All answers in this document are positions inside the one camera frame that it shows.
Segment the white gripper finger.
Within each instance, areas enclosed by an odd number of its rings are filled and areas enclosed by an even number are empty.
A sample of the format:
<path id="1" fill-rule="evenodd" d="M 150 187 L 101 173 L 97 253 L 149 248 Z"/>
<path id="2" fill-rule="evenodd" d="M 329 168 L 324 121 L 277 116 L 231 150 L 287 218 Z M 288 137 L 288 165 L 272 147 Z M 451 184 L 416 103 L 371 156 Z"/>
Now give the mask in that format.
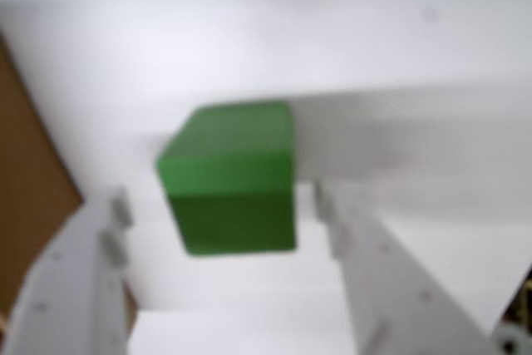
<path id="1" fill-rule="evenodd" d="M 357 187 L 317 182 L 360 354 L 497 354 L 499 348 L 372 212 Z"/>
<path id="2" fill-rule="evenodd" d="M 27 271 L 7 325 L 4 354 L 125 354 L 126 232 L 122 187 L 90 198 Z"/>

